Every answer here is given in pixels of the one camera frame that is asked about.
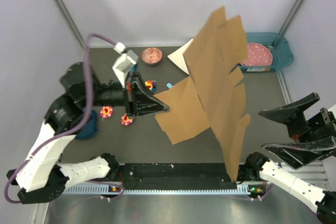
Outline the red patterned bowl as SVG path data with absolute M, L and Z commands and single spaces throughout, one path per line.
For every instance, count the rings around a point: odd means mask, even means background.
M 160 63 L 162 58 L 162 51 L 156 47 L 147 48 L 141 53 L 141 59 L 144 63 L 151 66 Z

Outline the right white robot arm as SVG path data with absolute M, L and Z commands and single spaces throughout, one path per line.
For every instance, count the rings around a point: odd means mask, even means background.
M 326 108 L 306 119 L 304 112 L 320 100 L 313 92 L 306 97 L 259 115 L 286 126 L 291 143 L 269 143 L 263 149 L 298 170 L 335 155 L 335 114 Z M 305 204 L 321 223 L 335 223 L 335 192 L 322 189 L 288 173 L 265 155 L 248 155 L 238 173 L 242 180 L 266 180 Z

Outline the blue marker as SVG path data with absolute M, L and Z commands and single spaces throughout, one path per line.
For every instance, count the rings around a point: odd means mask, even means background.
M 173 87 L 173 85 L 171 83 L 167 83 L 166 86 L 170 89 Z

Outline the teal plastic bin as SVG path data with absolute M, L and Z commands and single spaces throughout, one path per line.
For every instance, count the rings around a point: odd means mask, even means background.
M 288 67 L 293 54 L 285 37 L 277 33 L 247 33 L 248 58 L 242 72 L 273 72 Z

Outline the pink flower plush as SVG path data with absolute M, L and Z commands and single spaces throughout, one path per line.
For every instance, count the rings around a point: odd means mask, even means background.
M 128 126 L 133 122 L 133 117 L 128 116 L 126 113 L 121 117 L 121 124 Z
M 103 106 L 100 110 L 100 116 L 103 119 L 108 119 L 113 115 L 113 107 L 112 106 Z

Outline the white square plate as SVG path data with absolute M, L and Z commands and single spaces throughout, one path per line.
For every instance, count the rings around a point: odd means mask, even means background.
M 189 45 L 193 42 L 194 38 L 189 39 L 185 44 L 179 47 L 177 50 L 169 54 L 168 59 L 174 63 L 179 69 L 181 69 L 184 73 L 189 75 L 187 65 L 184 59 L 183 53 L 187 50 Z

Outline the rainbow flower plush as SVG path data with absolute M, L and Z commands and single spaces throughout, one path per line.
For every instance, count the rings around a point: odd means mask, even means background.
M 156 81 L 148 80 L 145 82 L 145 85 L 150 91 L 156 91 Z

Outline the pink polka dot plate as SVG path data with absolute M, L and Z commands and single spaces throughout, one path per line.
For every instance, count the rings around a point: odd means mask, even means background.
M 248 43 L 248 58 L 240 64 L 247 67 L 270 66 L 273 55 L 271 51 L 262 44 Z

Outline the brown cardboard box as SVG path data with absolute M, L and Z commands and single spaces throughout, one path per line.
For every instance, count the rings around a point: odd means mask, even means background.
M 226 18 L 225 7 L 213 11 L 183 53 L 188 77 L 156 97 L 169 111 L 155 115 L 171 143 L 211 129 L 218 140 L 226 171 L 235 182 L 250 116 L 238 64 L 248 57 L 240 16 Z

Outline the dark blue leaf dish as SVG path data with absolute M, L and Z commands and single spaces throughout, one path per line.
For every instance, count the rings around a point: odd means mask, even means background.
M 98 133 L 98 118 L 96 111 L 91 111 L 91 116 L 87 123 L 76 135 L 76 139 L 87 140 L 94 137 Z

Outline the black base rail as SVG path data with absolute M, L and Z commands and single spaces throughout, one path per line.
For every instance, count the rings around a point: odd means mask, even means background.
M 236 189 L 224 163 L 126 163 L 115 182 L 127 190 Z

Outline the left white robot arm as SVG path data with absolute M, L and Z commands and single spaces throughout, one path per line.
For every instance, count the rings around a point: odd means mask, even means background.
M 126 81 L 101 83 L 86 61 L 68 68 L 60 78 L 65 91 L 45 114 L 35 144 L 20 167 L 7 173 L 7 185 L 19 187 L 19 204 L 47 203 L 77 184 L 117 178 L 120 165 L 109 153 L 77 164 L 61 164 L 59 159 L 90 120 L 94 106 L 122 106 L 131 118 L 169 110 L 138 72 L 128 69 Z

